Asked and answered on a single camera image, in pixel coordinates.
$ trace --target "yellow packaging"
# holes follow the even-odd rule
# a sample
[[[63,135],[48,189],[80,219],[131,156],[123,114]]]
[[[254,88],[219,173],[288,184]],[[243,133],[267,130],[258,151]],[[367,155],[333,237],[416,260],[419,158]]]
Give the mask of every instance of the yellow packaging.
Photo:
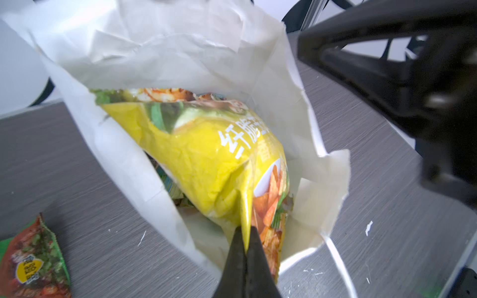
[[[160,164],[202,214],[222,227],[229,241],[241,225],[248,249],[254,198],[262,198],[268,211],[267,216],[262,212],[260,224],[270,227],[288,193],[285,154],[247,106],[183,89],[93,92],[97,104]],[[271,190],[271,177],[278,191]]]

